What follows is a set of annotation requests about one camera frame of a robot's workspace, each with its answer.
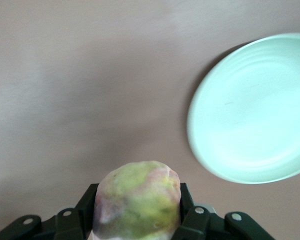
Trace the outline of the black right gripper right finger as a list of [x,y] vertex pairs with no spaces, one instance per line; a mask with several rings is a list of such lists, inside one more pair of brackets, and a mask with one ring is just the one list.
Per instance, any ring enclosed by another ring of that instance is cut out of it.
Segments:
[[180,184],[181,224],[175,230],[175,240],[273,240],[262,226],[240,211],[223,218],[208,204],[196,205],[186,183]]

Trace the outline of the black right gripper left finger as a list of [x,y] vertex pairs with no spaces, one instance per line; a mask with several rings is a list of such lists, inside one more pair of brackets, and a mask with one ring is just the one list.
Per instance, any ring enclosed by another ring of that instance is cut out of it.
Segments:
[[91,184],[75,207],[42,221],[38,215],[21,216],[0,231],[0,240],[87,240],[93,228],[98,184]]

